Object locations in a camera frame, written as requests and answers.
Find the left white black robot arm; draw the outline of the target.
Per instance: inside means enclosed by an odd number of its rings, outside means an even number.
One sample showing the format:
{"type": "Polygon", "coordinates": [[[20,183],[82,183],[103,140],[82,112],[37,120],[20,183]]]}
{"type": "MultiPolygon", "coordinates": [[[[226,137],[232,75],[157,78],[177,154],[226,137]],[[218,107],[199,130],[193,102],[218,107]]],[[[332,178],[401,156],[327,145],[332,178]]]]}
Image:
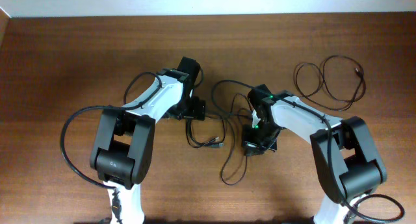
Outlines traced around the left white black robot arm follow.
{"type": "Polygon", "coordinates": [[[140,184],[150,168],[155,126],[162,118],[204,119],[205,101],[193,96],[202,74],[194,59],[157,72],[152,85],[121,110],[102,112],[90,166],[107,186],[111,216],[102,223],[143,223],[140,184]]]}

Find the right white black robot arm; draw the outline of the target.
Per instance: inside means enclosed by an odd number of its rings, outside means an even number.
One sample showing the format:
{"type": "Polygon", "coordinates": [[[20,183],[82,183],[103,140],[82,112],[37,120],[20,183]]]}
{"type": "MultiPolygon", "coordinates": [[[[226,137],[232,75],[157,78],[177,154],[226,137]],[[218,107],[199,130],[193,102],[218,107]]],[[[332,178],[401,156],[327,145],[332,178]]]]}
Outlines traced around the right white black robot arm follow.
{"type": "Polygon", "coordinates": [[[354,116],[326,115],[288,91],[270,94],[266,85],[248,93],[252,124],[245,125],[246,156],[276,151],[277,137],[288,129],[311,145],[319,183],[325,193],[312,223],[353,223],[356,215],[342,201],[358,207],[387,179],[387,170],[367,124],[354,116]]]}

